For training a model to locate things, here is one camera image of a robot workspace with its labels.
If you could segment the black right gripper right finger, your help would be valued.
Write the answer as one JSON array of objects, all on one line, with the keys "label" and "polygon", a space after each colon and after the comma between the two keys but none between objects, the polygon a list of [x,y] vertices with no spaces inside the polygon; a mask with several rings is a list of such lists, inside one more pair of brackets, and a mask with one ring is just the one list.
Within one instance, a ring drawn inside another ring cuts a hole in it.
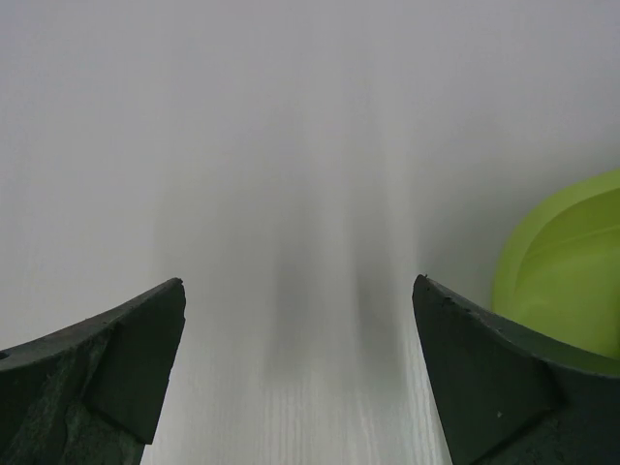
[{"label": "black right gripper right finger", "polygon": [[454,464],[616,464],[619,362],[419,275],[418,336]]}]

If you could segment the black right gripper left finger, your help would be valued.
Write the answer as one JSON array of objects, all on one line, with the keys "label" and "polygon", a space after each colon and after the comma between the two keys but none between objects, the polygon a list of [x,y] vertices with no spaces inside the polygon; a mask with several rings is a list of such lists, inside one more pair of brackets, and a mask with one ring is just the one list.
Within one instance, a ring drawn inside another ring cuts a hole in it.
[{"label": "black right gripper left finger", "polygon": [[4,464],[138,464],[185,325],[183,282],[1,352]]}]

